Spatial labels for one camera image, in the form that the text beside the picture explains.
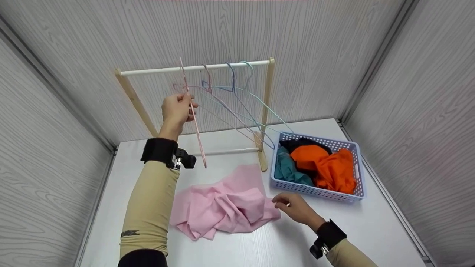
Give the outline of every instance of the hand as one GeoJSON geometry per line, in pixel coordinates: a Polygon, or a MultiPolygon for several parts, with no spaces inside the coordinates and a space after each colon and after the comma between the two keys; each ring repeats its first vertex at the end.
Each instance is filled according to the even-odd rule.
{"type": "Polygon", "coordinates": [[[285,212],[292,220],[309,226],[315,232],[325,223],[325,219],[297,193],[280,193],[272,199],[272,202],[275,203],[276,209],[285,212]]]}
{"type": "Polygon", "coordinates": [[[161,111],[163,124],[158,137],[178,140],[178,136],[183,131],[183,124],[193,120],[190,104],[194,108],[197,103],[192,102],[195,97],[189,94],[171,95],[163,100],[161,111]]]}

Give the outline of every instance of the white table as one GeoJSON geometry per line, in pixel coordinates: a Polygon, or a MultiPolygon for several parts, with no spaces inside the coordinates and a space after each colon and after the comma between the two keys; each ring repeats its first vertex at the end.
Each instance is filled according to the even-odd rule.
{"type": "MultiPolygon", "coordinates": [[[[333,119],[289,124],[296,133],[347,140],[333,119]]],[[[277,130],[285,131],[283,125],[277,130]]],[[[268,130],[273,140],[278,134],[268,130]]],[[[250,148],[253,144],[235,130],[203,133],[205,152],[250,148]]],[[[115,267],[119,260],[119,242],[127,202],[139,177],[146,140],[122,142],[110,173],[103,198],[81,262],[82,267],[115,267]]],[[[183,135],[180,147],[189,153],[199,153],[196,135],[183,135]]],[[[268,197],[281,192],[269,187],[273,151],[266,148],[269,170],[262,173],[268,197]]],[[[181,170],[177,191],[193,184],[214,183],[240,164],[258,163],[257,153],[239,153],[207,157],[204,169],[200,157],[193,170],[181,170]]],[[[324,218],[331,218],[347,233],[348,239],[380,267],[424,267],[424,263],[399,223],[390,206],[366,170],[368,197],[353,205],[310,196],[308,203],[324,218]]],[[[316,235],[306,226],[293,222],[285,214],[278,221],[267,223],[253,233],[218,232],[213,241],[201,238],[191,241],[176,229],[168,233],[170,267],[329,267],[321,258],[309,253],[316,235]]]]}

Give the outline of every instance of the wall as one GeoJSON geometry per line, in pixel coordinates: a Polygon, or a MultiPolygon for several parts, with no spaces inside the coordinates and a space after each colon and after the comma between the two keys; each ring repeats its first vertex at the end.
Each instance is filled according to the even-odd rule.
{"type": "Polygon", "coordinates": [[[474,265],[475,1],[421,0],[347,129],[438,265],[474,265]]]}
{"type": "MultiPolygon", "coordinates": [[[[0,10],[118,143],[149,134],[114,69],[175,67],[179,56],[185,65],[275,57],[272,107],[284,120],[340,117],[401,2],[7,0],[0,2],[0,10]]],[[[259,69],[251,81],[251,90],[260,96],[263,72],[259,69]]],[[[213,78],[230,84],[229,71],[213,78]]],[[[132,81],[157,127],[162,99],[173,92],[172,80],[182,78],[142,76],[132,81]]],[[[237,108],[232,96],[222,97],[237,108]]],[[[259,116],[261,105],[251,98],[246,103],[259,116]]],[[[225,112],[211,102],[205,105],[225,112]]],[[[201,131],[229,128],[204,110],[199,116],[201,131]]],[[[241,126],[229,115],[223,118],[241,126]]],[[[278,122],[274,116],[269,119],[278,122]]],[[[194,132],[192,125],[184,132],[194,132]]]]}
{"type": "Polygon", "coordinates": [[[0,96],[0,266],[71,266],[111,155],[1,40],[0,96]]]}

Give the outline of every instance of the plastic basket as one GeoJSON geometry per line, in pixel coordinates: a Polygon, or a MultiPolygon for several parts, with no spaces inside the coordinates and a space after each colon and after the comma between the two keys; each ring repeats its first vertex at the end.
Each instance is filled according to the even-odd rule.
{"type": "Polygon", "coordinates": [[[362,200],[366,197],[366,184],[364,181],[364,174],[363,174],[363,166],[361,162],[361,155],[360,155],[360,147],[357,143],[348,142],[348,141],[341,141],[341,140],[332,140],[326,139],[321,137],[313,137],[303,134],[295,134],[295,133],[281,133],[279,136],[280,140],[292,140],[292,139],[299,139],[301,137],[305,137],[321,144],[328,146],[332,152],[337,152],[340,148],[346,148],[353,154],[353,175],[356,180],[356,187],[353,192],[354,195],[335,192],[331,190],[321,189],[313,186],[308,186],[305,184],[299,184],[294,182],[282,181],[277,180],[274,178],[274,174],[276,171],[276,158],[277,158],[277,150],[279,149],[280,145],[276,144],[274,149],[274,156],[272,159],[272,169],[271,169],[271,186],[280,188],[287,191],[294,191],[299,192],[306,195],[312,195],[322,198],[327,198],[331,200],[346,202],[346,203],[353,203],[356,200],[362,200]]]}

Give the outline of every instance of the white rod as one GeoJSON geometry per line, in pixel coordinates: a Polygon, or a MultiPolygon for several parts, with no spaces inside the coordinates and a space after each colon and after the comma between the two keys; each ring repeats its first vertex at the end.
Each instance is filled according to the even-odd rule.
{"type": "MultiPolygon", "coordinates": [[[[269,60],[261,60],[261,61],[251,61],[248,62],[251,66],[260,66],[260,65],[269,65],[269,60]]],[[[247,64],[244,62],[236,62],[230,63],[232,67],[246,67],[247,64]]],[[[208,69],[217,69],[217,68],[227,68],[229,67],[227,64],[214,64],[214,65],[206,65],[208,69]]],[[[196,70],[204,70],[205,67],[200,66],[188,66],[183,67],[185,71],[196,71],[196,70]]],[[[121,76],[132,76],[132,75],[139,75],[139,74],[151,74],[151,73],[164,73],[164,72],[177,72],[181,71],[181,67],[168,67],[168,68],[152,68],[152,69],[141,69],[141,70],[126,70],[121,71],[121,76]]]]}
{"type": "MultiPolygon", "coordinates": [[[[233,149],[233,150],[224,150],[224,151],[214,151],[214,152],[206,152],[207,156],[214,156],[214,155],[224,155],[224,154],[238,154],[238,153],[248,153],[248,152],[257,152],[259,151],[258,147],[253,148],[241,148],[241,149],[233,149]]],[[[201,153],[192,153],[191,155],[198,157],[201,156],[201,153]]]]}

